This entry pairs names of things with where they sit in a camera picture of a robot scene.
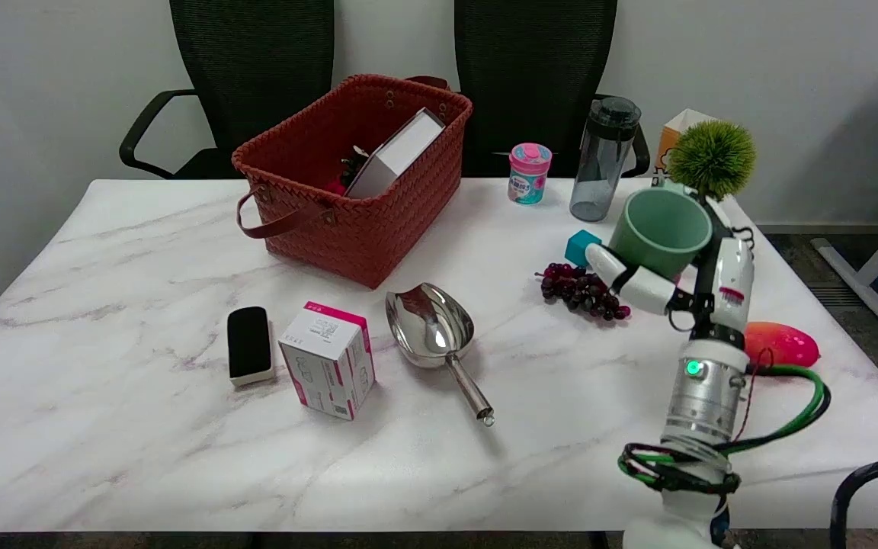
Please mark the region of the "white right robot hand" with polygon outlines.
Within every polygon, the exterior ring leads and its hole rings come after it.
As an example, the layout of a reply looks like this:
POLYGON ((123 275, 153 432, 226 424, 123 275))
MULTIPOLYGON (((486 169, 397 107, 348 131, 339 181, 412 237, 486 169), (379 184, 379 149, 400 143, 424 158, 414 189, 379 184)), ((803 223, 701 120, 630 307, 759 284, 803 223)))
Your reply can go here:
POLYGON ((692 340, 743 351, 754 257, 728 221, 711 199, 645 188, 626 199, 610 239, 586 244, 583 256, 633 308, 690 313, 692 340))

